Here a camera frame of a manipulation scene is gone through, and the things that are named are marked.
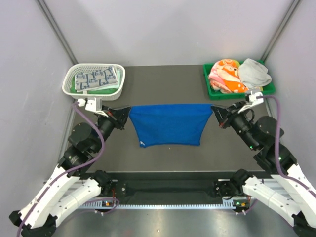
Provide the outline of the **white perforated plastic basket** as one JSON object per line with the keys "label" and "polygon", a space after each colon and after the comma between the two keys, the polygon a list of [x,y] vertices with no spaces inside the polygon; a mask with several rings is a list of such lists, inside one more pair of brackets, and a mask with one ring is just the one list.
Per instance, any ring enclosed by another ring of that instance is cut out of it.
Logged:
{"label": "white perforated plastic basket", "polygon": [[126,71],[119,64],[80,63],[65,75],[62,90],[74,99],[99,97],[117,100],[123,89]]}

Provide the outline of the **blue white patterned towel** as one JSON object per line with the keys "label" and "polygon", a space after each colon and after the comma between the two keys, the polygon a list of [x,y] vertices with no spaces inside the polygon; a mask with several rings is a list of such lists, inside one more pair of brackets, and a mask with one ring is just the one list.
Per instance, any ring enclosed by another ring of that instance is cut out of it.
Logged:
{"label": "blue white patterned towel", "polygon": [[93,70],[86,73],[78,73],[72,79],[72,93],[88,94],[112,94],[120,86],[119,70],[114,66]]}

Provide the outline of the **light mint towel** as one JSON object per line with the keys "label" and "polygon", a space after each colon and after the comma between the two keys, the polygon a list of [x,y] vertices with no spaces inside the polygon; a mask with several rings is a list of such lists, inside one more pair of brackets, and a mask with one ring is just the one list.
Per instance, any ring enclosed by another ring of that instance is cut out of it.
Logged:
{"label": "light mint towel", "polygon": [[96,70],[86,75],[86,90],[118,89],[120,86],[120,71],[115,67],[107,67],[104,70]]}

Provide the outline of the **green microfiber towel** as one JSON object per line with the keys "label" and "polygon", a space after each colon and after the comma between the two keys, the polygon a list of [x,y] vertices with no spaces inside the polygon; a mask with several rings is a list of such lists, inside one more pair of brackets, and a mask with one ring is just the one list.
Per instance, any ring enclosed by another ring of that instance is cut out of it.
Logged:
{"label": "green microfiber towel", "polygon": [[115,93],[116,91],[118,91],[118,89],[114,89],[114,88],[110,88],[110,89],[102,89],[102,90],[92,90],[92,91],[81,91],[81,92],[78,92],[76,91],[75,89],[75,85],[73,84],[70,88],[70,92],[71,93],[74,93],[74,94],[84,94],[84,93],[87,93],[87,94],[113,94]]}

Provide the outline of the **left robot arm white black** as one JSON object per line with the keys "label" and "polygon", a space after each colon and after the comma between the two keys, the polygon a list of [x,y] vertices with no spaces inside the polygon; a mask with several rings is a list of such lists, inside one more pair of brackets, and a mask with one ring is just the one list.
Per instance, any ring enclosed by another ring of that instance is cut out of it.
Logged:
{"label": "left robot arm white black", "polygon": [[96,123],[79,110],[77,103],[73,108],[85,122],[73,128],[68,138],[70,147],[38,194],[27,206],[10,214],[10,221],[18,228],[18,237],[50,237],[82,204],[99,195],[114,198],[110,175],[102,170],[92,174],[87,171],[103,154],[112,131],[124,130],[131,107],[102,106],[95,112]]}

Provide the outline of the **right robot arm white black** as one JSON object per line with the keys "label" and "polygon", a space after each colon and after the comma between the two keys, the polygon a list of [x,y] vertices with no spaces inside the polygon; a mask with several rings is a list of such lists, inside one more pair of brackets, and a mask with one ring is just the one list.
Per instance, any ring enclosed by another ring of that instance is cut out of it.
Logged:
{"label": "right robot arm white black", "polygon": [[229,107],[211,106],[222,129],[231,127],[253,151],[257,164],[290,195],[286,198],[267,187],[244,169],[234,173],[226,184],[229,195],[250,196],[281,216],[299,237],[316,235],[316,191],[303,174],[297,159],[282,145],[284,134],[277,121],[263,116],[254,121],[254,111],[241,101]]}

